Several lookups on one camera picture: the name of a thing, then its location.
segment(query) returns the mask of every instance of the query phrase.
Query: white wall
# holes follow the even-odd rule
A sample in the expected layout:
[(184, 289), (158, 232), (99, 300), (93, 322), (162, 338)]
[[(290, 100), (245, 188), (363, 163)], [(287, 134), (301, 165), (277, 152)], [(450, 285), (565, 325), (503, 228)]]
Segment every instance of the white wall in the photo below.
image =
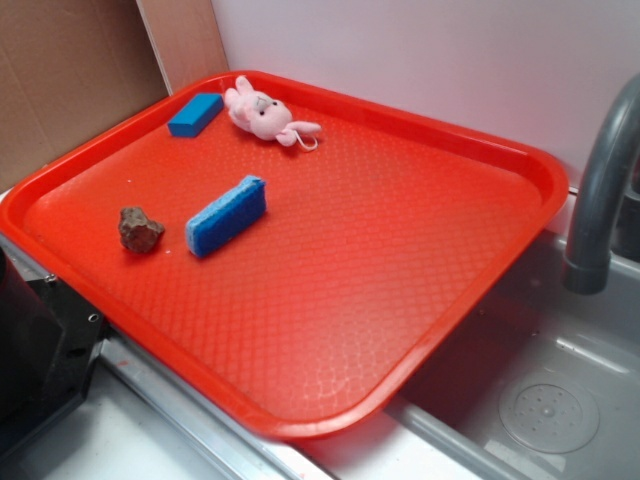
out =
[(256, 69), (542, 148), (573, 185), (640, 71), (638, 0), (212, 0)]

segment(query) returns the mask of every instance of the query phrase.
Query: plush toy loop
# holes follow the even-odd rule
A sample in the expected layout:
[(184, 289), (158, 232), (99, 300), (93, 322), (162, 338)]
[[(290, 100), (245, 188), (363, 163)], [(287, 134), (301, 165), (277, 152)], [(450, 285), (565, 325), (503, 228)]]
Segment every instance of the plush toy loop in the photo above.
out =
[(295, 134), (296, 138), (298, 139), (298, 143), (300, 144), (300, 146), (305, 152), (313, 152), (316, 148), (318, 148), (318, 139), (316, 137), (311, 137), (313, 139), (313, 145), (310, 146), (304, 143), (302, 138), (300, 138), (300, 134), (297, 131), (294, 130), (293, 133)]

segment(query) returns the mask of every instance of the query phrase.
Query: drain strainer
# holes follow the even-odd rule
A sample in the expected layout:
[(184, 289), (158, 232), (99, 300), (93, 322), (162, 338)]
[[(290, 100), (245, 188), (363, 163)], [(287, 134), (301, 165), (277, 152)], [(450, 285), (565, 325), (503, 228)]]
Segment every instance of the drain strainer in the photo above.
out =
[(516, 441), (545, 453), (583, 447), (600, 421), (589, 392), (555, 373), (533, 373), (510, 383), (500, 396), (499, 410)]

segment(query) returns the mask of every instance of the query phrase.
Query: metal countertop edge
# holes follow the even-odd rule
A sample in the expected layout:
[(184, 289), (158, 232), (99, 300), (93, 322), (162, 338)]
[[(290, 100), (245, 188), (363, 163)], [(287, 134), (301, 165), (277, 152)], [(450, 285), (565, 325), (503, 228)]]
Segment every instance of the metal countertop edge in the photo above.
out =
[(385, 411), (399, 424), (480, 478), (529, 480), (400, 395), (391, 400)]
[(103, 341), (99, 358), (228, 478), (335, 478), (293, 447), (259, 438), (244, 429), (117, 332)]

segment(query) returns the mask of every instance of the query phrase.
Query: red plastic tray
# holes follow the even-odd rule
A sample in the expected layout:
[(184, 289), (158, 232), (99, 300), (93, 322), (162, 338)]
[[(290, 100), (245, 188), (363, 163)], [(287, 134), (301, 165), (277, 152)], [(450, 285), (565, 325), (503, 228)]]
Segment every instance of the red plastic tray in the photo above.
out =
[[(271, 75), (245, 72), (294, 118), (323, 126), (313, 153), (264, 142), (225, 113), (195, 139), (166, 122), (206, 79), (17, 186), (0, 229), (246, 426), (285, 439), (379, 409), (562, 206), (546, 153)], [(247, 174), (267, 214), (198, 259), (186, 221)], [(166, 233), (152, 254), (119, 242), (124, 206)]]

